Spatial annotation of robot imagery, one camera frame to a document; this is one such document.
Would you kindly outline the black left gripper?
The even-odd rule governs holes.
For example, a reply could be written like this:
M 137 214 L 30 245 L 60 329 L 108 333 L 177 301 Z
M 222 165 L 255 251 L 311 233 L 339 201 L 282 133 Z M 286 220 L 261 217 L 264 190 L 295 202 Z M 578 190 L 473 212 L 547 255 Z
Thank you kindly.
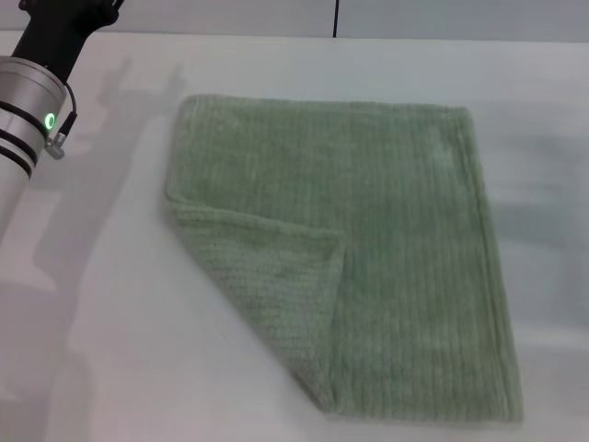
M 67 79 L 87 38 L 114 24 L 122 0 L 20 0 L 29 23 L 12 55 Z

